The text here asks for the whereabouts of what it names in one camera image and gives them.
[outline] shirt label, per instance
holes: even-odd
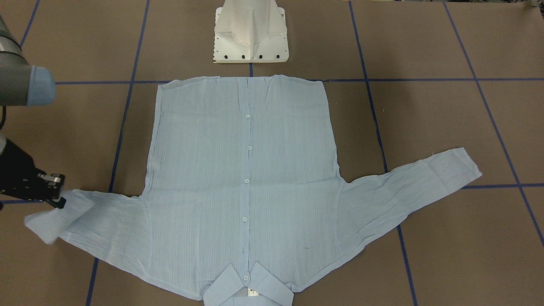
[[[258,296],[259,292],[248,287],[248,296]]]

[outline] folded sleeve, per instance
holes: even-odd
[[[345,183],[339,196],[337,239],[346,261],[399,225],[410,213],[481,176],[464,148],[435,154],[384,175]]]
[[[143,199],[81,190],[62,196],[63,209],[27,216],[25,225],[48,244],[60,237],[124,271],[145,276],[150,222]]]

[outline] button-up shirt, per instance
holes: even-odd
[[[25,223],[206,306],[289,306],[480,175],[459,148],[347,183],[322,82],[200,77],[158,88],[141,196],[69,191]]]

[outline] black cable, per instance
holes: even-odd
[[[5,123],[5,106],[2,106],[2,121],[0,121],[0,130],[4,127]]]

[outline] blue grid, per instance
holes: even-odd
[[[23,37],[21,39],[21,43],[20,43],[21,47],[23,46],[23,44],[24,44],[24,42],[26,40],[26,37],[27,37],[27,35],[28,35],[29,31],[30,31],[30,27],[31,27],[31,25],[32,25],[32,23],[34,21],[34,16],[36,15],[39,4],[40,4],[40,0],[36,0],[36,4],[34,6],[34,10],[32,11],[32,15],[31,15],[30,20],[28,22],[28,26],[27,26],[27,28],[26,28],[26,30],[24,32],[24,35],[23,35]],[[138,48],[137,48],[136,56],[135,56],[135,59],[134,59],[134,65],[133,65],[132,76],[131,76],[130,81],[56,82],[56,85],[129,84],[127,100],[126,100],[125,109],[124,109],[124,112],[123,112],[123,118],[122,118],[122,122],[121,122],[121,129],[120,129],[120,132],[119,132],[119,139],[118,139],[118,143],[117,143],[117,149],[116,149],[116,153],[115,153],[114,164],[113,164],[113,167],[112,167],[112,176],[111,176],[108,192],[112,192],[112,189],[113,189],[113,186],[114,186],[115,172],[116,172],[117,164],[118,164],[118,161],[119,161],[119,154],[120,154],[121,143],[122,143],[122,139],[123,139],[123,130],[124,130],[124,125],[125,125],[125,121],[126,121],[127,111],[128,111],[129,106],[130,106],[130,100],[131,100],[132,89],[133,89],[134,84],[165,84],[165,83],[171,82],[171,80],[163,80],[163,81],[136,81],[135,80],[136,70],[137,70],[137,66],[138,66],[138,59],[139,59],[140,49],[141,49],[141,44],[142,44],[142,41],[143,41],[143,38],[144,38],[144,33],[145,33],[145,25],[146,25],[146,20],[147,20],[147,12],[149,10],[149,4],[150,4],[150,0],[147,0],[146,1],[146,6],[145,6],[145,11],[144,11],[144,18],[143,18],[142,25],[141,25],[141,30],[140,30]],[[464,47],[463,42],[461,40],[461,37],[459,36],[459,32],[457,31],[457,27],[455,26],[455,22],[453,21],[453,18],[451,16],[450,12],[449,12],[449,9],[448,9],[448,6],[447,6],[446,2],[443,2],[444,9],[445,9],[445,11],[446,11],[446,13],[448,15],[448,18],[449,18],[451,24],[452,24],[452,28],[453,28],[453,30],[455,32],[455,35],[456,35],[456,37],[457,37],[457,39],[459,41],[459,44],[460,44],[461,49],[463,51],[463,54],[465,55],[465,58],[467,60],[467,64],[468,64],[468,66],[469,66],[469,68],[471,70],[472,76],[473,76],[472,78],[368,78],[367,71],[366,71],[366,66],[364,64],[364,57],[363,57],[362,47],[361,47],[361,43],[359,41],[359,35],[358,35],[358,32],[357,32],[357,24],[356,24],[355,15],[354,15],[354,12],[353,12],[353,6],[352,6],[351,1],[348,1],[348,4],[349,4],[351,20],[352,20],[352,23],[353,23],[353,28],[354,28],[354,32],[355,32],[355,39],[357,41],[357,47],[358,47],[358,51],[359,51],[359,56],[360,56],[360,60],[361,60],[361,68],[362,68],[362,71],[363,71],[364,78],[362,78],[362,79],[359,79],[359,78],[356,78],[356,79],[311,79],[310,81],[361,82],[361,83],[365,84],[366,89],[367,89],[367,93],[368,93],[368,100],[370,102],[370,107],[371,107],[371,111],[372,111],[372,117],[374,119],[375,126],[376,126],[376,136],[378,138],[378,143],[380,145],[385,172],[388,172],[387,160],[386,160],[386,157],[385,157],[384,147],[383,147],[382,139],[381,139],[381,136],[380,136],[380,129],[379,129],[379,124],[378,124],[378,119],[376,117],[376,112],[375,112],[375,109],[374,109],[374,103],[373,103],[373,99],[372,99],[372,93],[371,93],[371,90],[370,90],[370,83],[371,82],[432,82],[432,81],[473,81],[473,82],[476,82],[476,84],[478,86],[478,90],[480,92],[480,96],[481,96],[482,101],[483,101],[483,103],[485,105],[485,108],[487,110],[487,113],[488,113],[489,118],[491,120],[491,123],[493,125],[493,128],[495,130],[497,138],[499,139],[499,142],[500,142],[501,147],[503,149],[504,155],[505,155],[505,157],[506,157],[506,159],[508,161],[508,164],[510,166],[512,174],[513,174],[513,176],[515,178],[516,184],[472,185],[472,186],[465,186],[462,189],[518,188],[518,190],[520,191],[521,196],[523,198],[523,201],[524,201],[524,203],[525,203],[525,205],[527,207],[529,215],[530,215],[530,217],[531,217],[531,219],[533,221],[535,230],[536,230],[536,232],[537,232],[537,234],[538,234],[538,236],[540,238],[540,241],[541,241],[542,245],[544,246],[544,237],[542,236],[542,232],[541,232],[541,230],[539,228],[538,223],[536,222],[536,219],[535,219],[535,216],[534,216],[533,211],[531,209],[531,206],[529,205],[529,202],[528,202],[527,197],[525,195],[525,192],[523,190],[524,188],[527,188],[527,187],[544,187],[544,183],[521,183],[520,182],[520,180],[519,180],[519,178],[517,176],[517,173],[515,171],[514,165],[513,165],[512,161],[511,161],[510,156],[508,154],[508,151],[506,149],[506,146],[505,146],[505,144],[503,142],[502,136],[500,135],[499,129],[498,129],[498,127],[497,127],[497,125],[495,123],[495,120],[493,118],[493,115],[491,113],[491,109],[489,108],[489,105],[487,104],[487,100],[485,98],[484,92],[482,91],[482,88],[481,88],[480,83],[479,83],[480,81],[544,81],[544,78],[478,78],[476,76],[475,72],[474,72],[472,63],[471,63],[471,61],[470,61],[470,59],[468,57],[468,54],[467,54],[467,52],[465,50],[465,47]],[[250,74],[250,77],[254,76],[253,64],[249,64],[249,74]],[[2,201],[2,202],[5,203],[5,204],[39,203],[38,201],[25,201],[25,200],[5,200],[5,201]],[[415,290],[413,280],[412,280],[412,275],[411,275],[411,272],[410,272],[410,265],[409,265],[409,261],[408,261],[408,255],[407,255],[407,252],[406,252],[403,233],[402,233],[402,229],[401,229],[400,225],[397,226],[397,232],[398,232],[398,235],[399,235],[400,246],[401,246],[401,249],[402,249],[402,252],[403,252],[403,257],[404,257],[404,262],[405,262],[405,267],[406,267],[406,273],[407,273],[408,280],[409,280],[410,291],[412,293],[412,301],[413,301],[414,306],[417,306],[418,303],[417,303],[417,297],[416,297],[416,290]],[[91,304],[92,291],[93,291],[94,283],[95,283],[95,279],[96,279],[96,272],[97,272],[97,269],[98,269],[98,262],[99,262],[98,258],[95,258],[93,266],[92,266],[91,279],[90,279],[90,283],[89,283],[89,291],[88,291],[88,295],[87,295],[87,299],[86,299],[86,306],[89,306]]]

